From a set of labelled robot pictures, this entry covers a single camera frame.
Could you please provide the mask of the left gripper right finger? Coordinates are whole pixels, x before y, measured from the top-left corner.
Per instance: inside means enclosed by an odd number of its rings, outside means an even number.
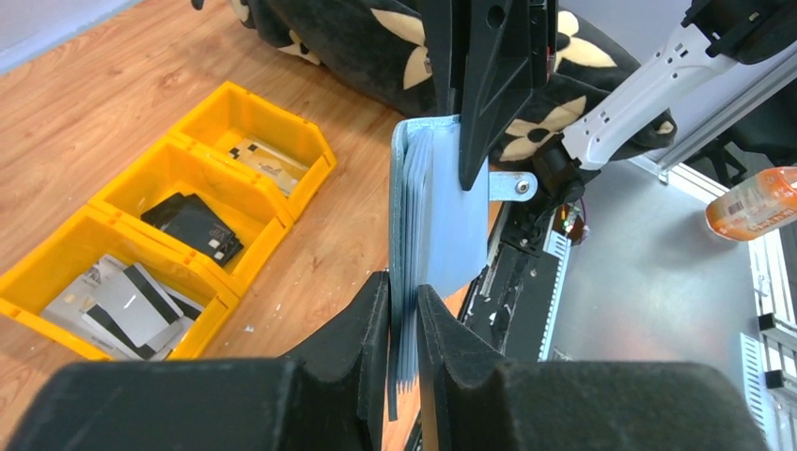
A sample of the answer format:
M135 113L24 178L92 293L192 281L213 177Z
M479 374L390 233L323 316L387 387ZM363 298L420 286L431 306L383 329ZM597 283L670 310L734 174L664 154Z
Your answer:
M427 450L763 450L741 394L689 362L517 362L418 295Z

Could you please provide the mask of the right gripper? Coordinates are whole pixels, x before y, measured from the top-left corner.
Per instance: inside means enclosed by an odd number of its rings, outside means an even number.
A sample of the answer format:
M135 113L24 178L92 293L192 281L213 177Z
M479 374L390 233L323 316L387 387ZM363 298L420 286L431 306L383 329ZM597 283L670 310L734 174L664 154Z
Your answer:
M556 0L469 1L461 86L459 1L419 1L437 115L460 112L459 177L473 188L495 143L555 72Z

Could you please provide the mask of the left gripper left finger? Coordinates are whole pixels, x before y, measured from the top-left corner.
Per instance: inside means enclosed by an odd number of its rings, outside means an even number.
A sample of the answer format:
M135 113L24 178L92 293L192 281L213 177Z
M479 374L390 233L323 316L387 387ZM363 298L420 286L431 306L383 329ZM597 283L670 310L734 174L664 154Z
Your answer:
M11 450L377 450L389 278L276 358L81 363L42 387Z

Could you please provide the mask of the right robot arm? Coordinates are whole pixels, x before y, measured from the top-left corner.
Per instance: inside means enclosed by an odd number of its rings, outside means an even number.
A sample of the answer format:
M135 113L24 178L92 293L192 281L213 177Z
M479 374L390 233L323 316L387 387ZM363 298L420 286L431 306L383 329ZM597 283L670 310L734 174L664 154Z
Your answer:
M555 1L423 1L437 105L460 122L459 184L470 191L492 146L551 78ZM694 1L657 53L595 108L537 151L543 197L570 202L636 132L735 65L768 59L796 40L792 1Z

